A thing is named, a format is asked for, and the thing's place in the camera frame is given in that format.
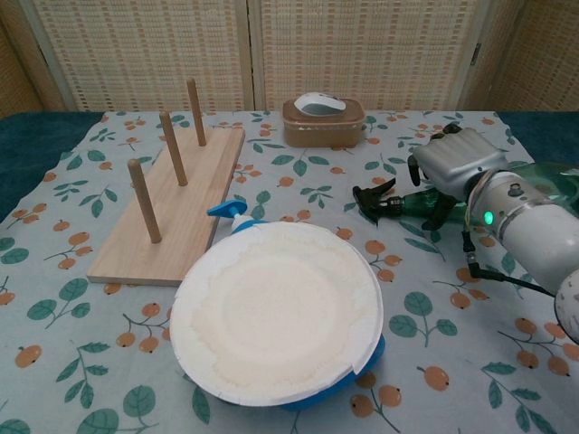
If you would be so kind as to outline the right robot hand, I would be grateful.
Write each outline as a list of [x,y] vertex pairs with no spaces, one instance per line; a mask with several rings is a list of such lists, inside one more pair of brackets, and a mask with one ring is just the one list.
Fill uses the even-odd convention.
[[458,203],[466,203],[476,183],[492,171],[508,168],[503,153],[476,130],[455,124],[431,136],[425,146],[412,151],[407,159],[414,185],[429,180],[438,195],[431,215],[422,227],[438,230]]

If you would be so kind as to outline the green spray bottle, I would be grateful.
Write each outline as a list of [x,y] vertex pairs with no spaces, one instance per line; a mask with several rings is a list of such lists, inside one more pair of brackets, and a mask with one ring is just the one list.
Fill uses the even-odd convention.
[[[553,202],[579,214],[579,167],[549,162],[525,165],[513,162],[510,171],[527,179]],[[370,222],[377,224],[382,218],[424,218],[424,225],[429,230],[439,229],[445,222],[463,221],[465,203],[446,199],[434,188],[405,196],[388,195],[394,185],[392,179],[373,188],[353,188],[356,204]]]

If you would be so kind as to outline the blue bottle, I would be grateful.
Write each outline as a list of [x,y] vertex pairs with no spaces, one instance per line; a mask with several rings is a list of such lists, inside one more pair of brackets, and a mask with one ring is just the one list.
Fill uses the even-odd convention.
[[[249,229],[257,224],[267,223],[267,221],[264,221],[262,219],[256,219],[251,217],[250,215],[246,215],[245,213],[247,211],[247,208],[248,208],[247,204],[244,203],[243,201],[230,200],[210,208],[207,211],[207,215],[210,217],[232,219],[233,223],[231,234],[235,234],[237,232]],[[376,363],[380,360],[380,358],[383,356],[385,347],[386,347],[385,338],[383,335],[380,335],[380,338],[374,351],[372,352],[367,363],[359,373],[350,371],[347,375],[345,375],[342,379],[332,384],[330,387],[327,387],[326,389],[319,391],[316,394],[313,394],[302,400],[280,404],[279,407],[289,411],[305,410],[337,394],[342,389],[346,388],[348,385],[354,383],[355,380],[361,378],[364,374],[369,373],[371,369],[376,365]]]

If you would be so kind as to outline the bamboo folding screen panel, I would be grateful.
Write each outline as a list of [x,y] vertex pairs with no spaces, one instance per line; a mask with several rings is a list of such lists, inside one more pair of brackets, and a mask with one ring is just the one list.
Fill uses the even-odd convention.
[[42,56],[19,0],[0,0],[0,119],[45,111]]
[[488,0],[246,0],[257,109],[322,91],[365,109],[459,106]]
[[71,111],[254,109],[247,0],[17,0]]
[[579,111],[579,0],[477,0],[457,107]]

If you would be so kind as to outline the brown rounded box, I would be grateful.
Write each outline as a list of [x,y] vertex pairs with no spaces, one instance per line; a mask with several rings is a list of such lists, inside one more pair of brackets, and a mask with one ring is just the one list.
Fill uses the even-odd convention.
[[294,105],[295,100],[283,103],[284,139],[293,147],[346,147],[362,142],[365,111],[355,99],[345,99],[345,112],[328,117],[309,117]]

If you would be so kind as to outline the white computer mouse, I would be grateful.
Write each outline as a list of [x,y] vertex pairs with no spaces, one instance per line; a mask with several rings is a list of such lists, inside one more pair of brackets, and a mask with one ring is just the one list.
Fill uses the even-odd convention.
[[346,103],[327,93],[307,92],[294,100],[294,107],[305,116],[329,117],[343,113]]

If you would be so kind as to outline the white paper plate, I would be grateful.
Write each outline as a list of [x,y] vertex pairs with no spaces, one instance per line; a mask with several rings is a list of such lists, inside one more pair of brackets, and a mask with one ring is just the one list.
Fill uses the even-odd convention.
[[170,336],[185,373],[242,406],[277,406],[361,373],[379,344],[382,292],[332,231],[269,222],[225,237],[176,291]]

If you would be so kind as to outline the wooden peg rack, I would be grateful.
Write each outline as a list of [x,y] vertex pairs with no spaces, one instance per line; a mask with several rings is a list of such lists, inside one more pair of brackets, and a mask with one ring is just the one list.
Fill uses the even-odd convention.
[[87,272],[93,283],[176,287],[210,247],[245,139],[241,128],[206,128],[194,79],[186,82],[193,125],[159,120],[166,145],[148,172],[128,161],[134,196]]

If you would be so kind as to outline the floral tablecloth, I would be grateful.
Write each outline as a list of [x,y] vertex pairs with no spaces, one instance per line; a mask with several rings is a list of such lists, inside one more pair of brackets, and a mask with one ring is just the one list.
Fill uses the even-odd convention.
[[494,112],[376,111],[352,149],[298,150],[278,112],[209,112],[241,128],[229,195],[268,221],[328,228],[380,281],[384,355],[305,410],[243,408],[201,389],[169,340],[174,290],[91,284],[87,270],[130,202],[127,161],[155,163],[154,112],[108,111],[0,222],[0,434],[579,434],[579,345],[549,297],[469,276],[460,228],[367,222],[353,186],[396,179],[455,123],[508,160],[536,161]]

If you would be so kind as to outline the blue table cover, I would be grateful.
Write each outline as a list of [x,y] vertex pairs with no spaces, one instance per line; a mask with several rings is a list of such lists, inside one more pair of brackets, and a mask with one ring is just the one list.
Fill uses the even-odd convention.
[[[579,111],[500,111],[536,161],[579,164]],[[102,118],[100,112],[24,112],[0,119],[0,222]]]

